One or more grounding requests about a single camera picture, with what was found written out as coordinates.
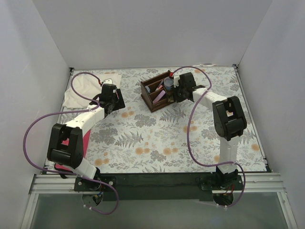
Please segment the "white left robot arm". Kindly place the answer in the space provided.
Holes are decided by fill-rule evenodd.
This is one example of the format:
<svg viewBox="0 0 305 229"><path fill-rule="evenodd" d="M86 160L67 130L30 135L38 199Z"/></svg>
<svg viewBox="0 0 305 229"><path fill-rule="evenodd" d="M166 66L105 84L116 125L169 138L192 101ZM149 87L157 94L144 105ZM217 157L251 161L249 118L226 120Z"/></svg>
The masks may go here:
<svg viewBox="0 0 305 229"><path fill-rule="evenodd" d="M99 121L111 112L123 109L125 103L121 90L114 84L103 83L101 93L96 95L84 112L64 124L55 124L51 130L47 159L62 165L77 175L86 177L85 185L96 191L101 187L97 168L84 158L83 137Z"/></svg>

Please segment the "clear round clip container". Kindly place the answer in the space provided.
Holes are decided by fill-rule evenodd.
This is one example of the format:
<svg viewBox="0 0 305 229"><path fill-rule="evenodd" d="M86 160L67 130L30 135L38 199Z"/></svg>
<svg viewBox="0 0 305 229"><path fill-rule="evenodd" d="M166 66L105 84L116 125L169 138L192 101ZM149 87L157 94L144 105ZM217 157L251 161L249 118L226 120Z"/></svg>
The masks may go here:
<svg viewBox="0 0 305 229"><path fill-rule="evenodd" d="M173 88L174 80L171 77L166 77L163 81L164 88L170 91Z"/></svg>

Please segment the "purple pink highlighter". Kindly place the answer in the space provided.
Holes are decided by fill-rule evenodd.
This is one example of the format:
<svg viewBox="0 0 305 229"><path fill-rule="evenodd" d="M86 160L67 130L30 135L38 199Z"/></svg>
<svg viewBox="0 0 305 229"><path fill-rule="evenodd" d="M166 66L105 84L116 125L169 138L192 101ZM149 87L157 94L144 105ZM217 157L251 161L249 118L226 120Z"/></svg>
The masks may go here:
<svg viewBox="0 0 305 229"><path fill-rule="evenodd" d="M165 90L160 91L160 93L156 96L156 98L153 100L153 104L159 102L162 97L166 94Z"/></svg>

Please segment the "pink capped white pen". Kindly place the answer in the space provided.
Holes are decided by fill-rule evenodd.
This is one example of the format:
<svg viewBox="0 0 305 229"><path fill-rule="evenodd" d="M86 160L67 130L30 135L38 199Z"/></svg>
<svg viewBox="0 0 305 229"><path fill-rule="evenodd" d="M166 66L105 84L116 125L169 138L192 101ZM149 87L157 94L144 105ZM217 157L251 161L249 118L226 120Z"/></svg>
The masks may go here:
<svg viewBox="0 0 305 229"><path fill-rule="evenodd" d="M156 91L160 90L161 88L163 88L163 80L157 86Z"/></svg>

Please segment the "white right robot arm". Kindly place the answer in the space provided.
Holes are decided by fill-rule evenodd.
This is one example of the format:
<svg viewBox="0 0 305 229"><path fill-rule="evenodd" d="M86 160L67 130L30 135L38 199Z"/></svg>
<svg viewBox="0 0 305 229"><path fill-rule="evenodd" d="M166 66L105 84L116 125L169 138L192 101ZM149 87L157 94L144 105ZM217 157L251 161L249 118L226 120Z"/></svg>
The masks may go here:
<svg viewBox="0 0 305 229"><path fill-rule="evenodd" d="M225 97L210 91L203 85L197 85L192 73L174 76L174 101L180 103L190 100L195 103L187 126L187 147L192 160L203 167L216 167L215 182L220 189L228 189L238 177L237 149L240 137L247 128L247 121L240 100L236 96ZM213 113L214 128L220 137L219 162L213 165L200 163L193 156L190 145L190 124L197 105L203 105Z"/></svg>

